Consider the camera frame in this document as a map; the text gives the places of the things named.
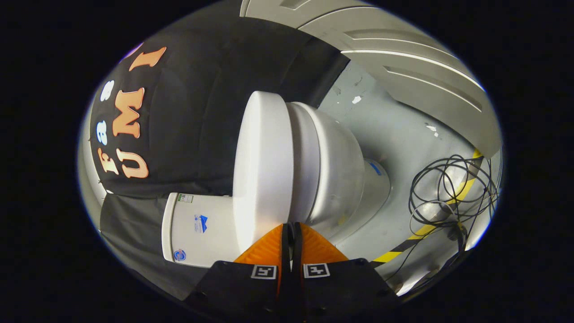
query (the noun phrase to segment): hazard tape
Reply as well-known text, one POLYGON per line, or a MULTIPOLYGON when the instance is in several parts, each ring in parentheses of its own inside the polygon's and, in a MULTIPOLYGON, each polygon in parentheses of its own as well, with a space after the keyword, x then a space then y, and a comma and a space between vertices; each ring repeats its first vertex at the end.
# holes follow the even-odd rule
MULTIPOLYGON (((472 158, 478 158, 478 157, 482 157, 482 154, 477 149, 475 149, 472 158)), ((469 172, 470 174, 468 176, 468 179, 465 182, 462 182, 459 185, 459 187, 457 188, 456 191, 460 192, 458 194, 455 194, 455 196, 457 196, 458 200, 460 200, 460 201, 464 200, 464 198, 466 197, 466 195, 470 191, 472 184, 474 183, 474 181, 476 179, 476 177, 473 174, 474 173, 478 174, 478 168, 480 168, 480 166, 482 165, 483 160, 484 160, 484 158, 480 158, 480 159, 476 159, 476 160, 473 160, 470 162, 472 165, 474 165, 474 168, 476 168, 476 169, 470 169, 470 172, 469 172)), ((447 204, 454 204, 454 203, 456 203, 456 201, 454 199, 452 199, 450 201, 447 201, 446 203, 447 204)), ((370 262, 371 266, 373 268, 377 268, 380 265, 386 264, 386 263, 390 262, 391 260, 395 259, 401 253, 403 253, 403 252, 407 251, 408 249, 411 249, 413 246, 415 246, 421 239, 428 237, 428 235, 425 236, 425 234, 429 233, 434 228, 435 228, 435 226, 433 226, 433 225, 428 225, 428 224, 424 225, 414 235, 410 236, 408 239, 403 241, 401 244, 394 247, 391 251, 386 252, 384 255, 377 257, 373 261, 371 261, 370 262)))

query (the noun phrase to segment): cable bundle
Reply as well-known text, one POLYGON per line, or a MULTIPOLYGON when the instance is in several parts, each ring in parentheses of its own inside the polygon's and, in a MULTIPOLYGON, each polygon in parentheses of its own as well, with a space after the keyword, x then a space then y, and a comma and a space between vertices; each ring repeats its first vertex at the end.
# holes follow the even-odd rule
POLYGON ((422 241, 428 235, 430 235, 434 232, 438 232, 438 231, 442 230, 443 228, 460 229, 460 232, 463 235, 462 239, 458 239, 458 241, 459 241, 459 252, 452 258, 451 261, 449 261, 449 266, 452 265, 452 263, 454 263, 455 260, 458 258, 458 256, 464 251, 464 247, 466 246, 466 241, 467 241, 468 236, 470 235, 470 233, 472 231, 472 227, 474 226, 474 223, 476 221, 477 216, 482 214, 485 210, 488 209, 489 216, 492 219, 492 213, 494 211, 494 203, 498 200, 498 188, 496 187, 495 182, 492 180, 492 164, 491 164, 491 161, 490 160, 487 161, 487 164, 488 164, 488 173, 487 173, 486 171, 482 170, 480 167, 482 160, 483 160, 483 157, 465 159, 460 155, 452 155, 449 158, 442 158, 442 159, 433 161, 432 163, 428 164, 425 168, 423 168, 419 173, 417 173, 417 175, 413 178, 413 182, 412 182, 411 187, 410 187, 410 195, 409 195, 409 202, 408 202, 408 208, 409 208, 409 212, 410 212, 409 228, 413 234, 421 236, 422 238, 419 239, 418 242, 411 248, 411 250, 406 255, 406 258, 403 260, 403 262, 399 266, 399 268, 390 277, 385 279, 385 281, 392 278, 402 268, 402 266, 405 264, 406 260, 408 259, 410 254, 413 252, 415 247, 420 243, 420 241, 422 241), (454 183, 453 183, 451 177, 447 174, 447 170, 449 169, 449 167, 455 167, 455 168, 459 168, 459 169, 466 171, 466 175, 464 178, 464 185, 460 189, 459 192, 455 191, 454 183), (424 178, 425 176, 427 176, 428 174, 430 174, 433 171, 437 171, 440 173, 439 182, 437 185, 436 199, 431 199, 431 200, 423 199, 416 193, 416 187, 421 182, 422 178, 424 178), (481 173, 487 178, 486 183, 484 182, 483 179, 481 179, 478 176, 481 173), (477 197, 475 199, 463 200, 463 197, 461 197, 460 194, 464 191, 466 186, 469 185, 468 181, 472 178, 475 178, 475 184, 476 184, 476 182, 478 182, 482 185, 483 192, 479 197, 477 197), (448 198, 441 199, 440 198, 441 192, 444 192, 444 191, 446 191, 448 198), (437 219, 433 219, 433 218, 429 219, 429 218, 423 216, 421 214, 421 212, 419 211, 419 208, 424 206, 424 205, 431 204, 431 203, 441 205, 441 211, 446 213, 446 216, 441 217, 441 218, 437 218, 437 219), (465 203, 470 205, 468 210, 471 210, 474 208, 474 206, 478 205, 476 212, 474 212, 474 213, 461 212, 460 206, 465 204, 465 203), (429 232, 427 232, 426 234, 423 234, 423 235, 416 234, 413 232, 412 228, 410 227, 411 223, 412 223, 412 219, 415 219, 415 221, 420 222, 420 223, 425 224, 425 225, 432 225, 432 226, 434 226, 434 228, 432 230, 430 230, 429 232), (463 226, 463 223, 465 223, 469 220, 472 220, 472 224, 471 224, 469 230, 466 231, 465 227, 463 226))

